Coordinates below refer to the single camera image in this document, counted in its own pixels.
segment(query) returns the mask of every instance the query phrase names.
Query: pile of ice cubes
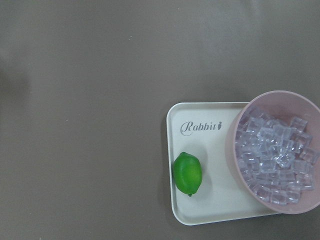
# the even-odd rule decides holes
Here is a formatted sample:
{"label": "pile of ice cubes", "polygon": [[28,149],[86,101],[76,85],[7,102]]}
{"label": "pile of ice cubes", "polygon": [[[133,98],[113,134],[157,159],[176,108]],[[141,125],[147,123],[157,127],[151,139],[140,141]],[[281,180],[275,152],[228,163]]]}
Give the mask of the pile of ice cubes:
{"label": "pile of ice cubes", "polygon": [[309,148],[307,121],[290,124],[252,106],[239,121],[235,137],[238,166],[248,187],[261,200],[296,204],[304,190],[314,189],[314,167],[320,152]]}

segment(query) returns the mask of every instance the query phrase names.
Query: rectangular tray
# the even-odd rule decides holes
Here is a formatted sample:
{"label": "rectangular tray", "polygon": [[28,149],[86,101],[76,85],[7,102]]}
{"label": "rectangular tray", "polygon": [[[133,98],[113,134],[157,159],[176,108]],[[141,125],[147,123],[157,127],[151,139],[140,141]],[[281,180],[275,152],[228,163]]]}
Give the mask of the rectangular tray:
{"label": "rectangular tray", "polygon": [[[227,131],[247,102],[178,103],[166,117],[171,207],[185,225],[277,214],[262,205],[231,175],[225,157]],[[202,183],[189,197],[179,191],[172,165],[181,152],[195,155],[202,168]]]}

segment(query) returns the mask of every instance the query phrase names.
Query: green fruit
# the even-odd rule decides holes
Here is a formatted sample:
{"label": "green fruit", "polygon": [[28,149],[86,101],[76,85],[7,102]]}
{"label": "green fruit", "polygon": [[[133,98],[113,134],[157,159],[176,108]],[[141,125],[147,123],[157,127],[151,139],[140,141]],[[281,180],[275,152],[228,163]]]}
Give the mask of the green fruit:
{"label": "green fruit", "polygon": [[180,153],[173,163],[173,177],[176,187],[191,197],[202,182],[201,165],[195,156],[186,152]]}

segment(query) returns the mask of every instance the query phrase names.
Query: bowl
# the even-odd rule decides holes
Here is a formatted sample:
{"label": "bowl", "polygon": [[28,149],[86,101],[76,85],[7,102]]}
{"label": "bowl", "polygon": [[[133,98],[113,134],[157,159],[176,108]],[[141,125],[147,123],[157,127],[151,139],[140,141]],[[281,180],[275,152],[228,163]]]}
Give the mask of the bowl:
{"label": "bowl", "polygon": [[249,191],[257,201],[273,211],[284,214],[300,214],[314,209],[320,205],[320,159],[313,166],[314,190],[303,191],[296,204],[278,205],[265,202],[258,198],[246,184],[238,166],[235,140],[239,121],[244,112],[252,106],[261,108],[287,124],[295,116],[307,120],[305,132],[313,136],[309,147],[317,151],[320,151],[320,109],[313,102],[295,92],[276,90],[263,93],[249,102],[236,116],[230,125],[225,141],[225,156],[232,176],[239,183],[239,186],[245,191]]}

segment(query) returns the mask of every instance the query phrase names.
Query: bowl rim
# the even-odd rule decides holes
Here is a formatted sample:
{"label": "bowl rim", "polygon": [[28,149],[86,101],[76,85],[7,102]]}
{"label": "bowl rim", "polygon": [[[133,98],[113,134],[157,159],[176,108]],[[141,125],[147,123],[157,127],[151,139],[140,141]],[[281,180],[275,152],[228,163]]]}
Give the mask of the bowl rim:
{"label": "bowl rim", "polygon": [[[313,108],[315,108],[315,110],[317,110],[319,113],[320,113],[320,108],[314,104],[311,100],[309,100],[308,98],[306,98],[305,96],[302,96],[296,92],[292,92],[292,91],[287,91],[287,90],[273,90],[273,91],[268,91],[268,92],[265,92],[265,93],[262,93],[258,96],[256,96],[254,99],[252,99],[241,111],[240,113],[238,114],[238,116],[236,117],[236,121],[235,121],[235,126],[234,126],[234,129],[233,129],[233,133],[232,133],[232,142],[234,143],[236,141],[236,134],[237,134],[237,129],[238,129],[238,125],[239,125],[239,122],[244,114],[244,112],[258,99],[266,96],[266,95],[270,95],[270,94],[289,94],[289,95],[293,95],[293,96],[296,96],[298,98],[301,98],[302,100],[306,101],[308,104],[310,104]],[[239,168],[239,165],[238,165],[238,159],[236,157],[236,146],[235,144],[232,144],[232,154],[233,154],[233,161],[236,165],[236,171],[243,183],[243,185],[245,185],[246,189],[250,192],[250,194],[256,199],[258,200],[260,203],[262,203],[263,205],[265,205],[267,208],[275,211],[275,212],[278,212],[278,213],[283,213],[283,214],[301,214],[301,213],[306,213],[314,208],[316,208],[317,206],[320,205],[320,199],[319,201],[316,203],[316,204],[313,204],[312,206],[308,207],[308,208],[305,208],[303,210],[295,210],[295,211],[290,211],[290,210],[281,210],[282,207],[285,207],[285,206],[281,206],[281,205],[276,205],[276,206],[273,206],[272,203],[270,202],[265,202],[263,200],[261,200],[260,198],[258,198],[254,193],[253,191],[249,188],[248,184],[246,184],[245,180],[244,180],[244,177],[242,176],[241,174],[241,171],[240,171],[240,168]]]}

